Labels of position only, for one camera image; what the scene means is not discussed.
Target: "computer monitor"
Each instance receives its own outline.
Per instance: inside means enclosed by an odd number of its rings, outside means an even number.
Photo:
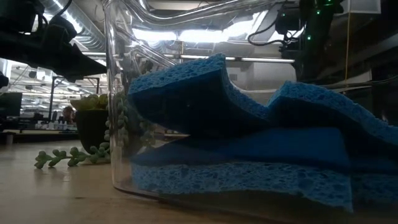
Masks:
[[[0,116],[21,115],[22,93],[0,93]]]

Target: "ceiling duct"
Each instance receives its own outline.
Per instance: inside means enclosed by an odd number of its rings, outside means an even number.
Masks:
[[[40,0],[45,7],[45,13],[54,16],[68,0]],[[78,35],[75,40],[91,52],[105,51],[105,36],[86,16],[86,14],[74,3],[62,14],[66,20],[75,27]]]

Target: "person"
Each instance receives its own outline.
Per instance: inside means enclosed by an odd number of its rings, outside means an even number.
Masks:
[[[71,106],[67,106],[63,109],[63,120],[68,124],[73,124],[75,122],[75,111]]]

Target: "wooden table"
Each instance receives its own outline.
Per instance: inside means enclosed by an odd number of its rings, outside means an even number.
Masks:
[[[0,223],[264,223],[134,198],[114,189],[109,164],[36,169],[40,150],[67,150],[78,141],[0,146]]]

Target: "black plant pot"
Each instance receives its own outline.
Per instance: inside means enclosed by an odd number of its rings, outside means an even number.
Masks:
[[[105,122],[108,118],[107,110],[83,110],[76,112],[76,126],[79,138],[86,152],[91,146],[100,146],[104,140],[104,133],[107,130]]]

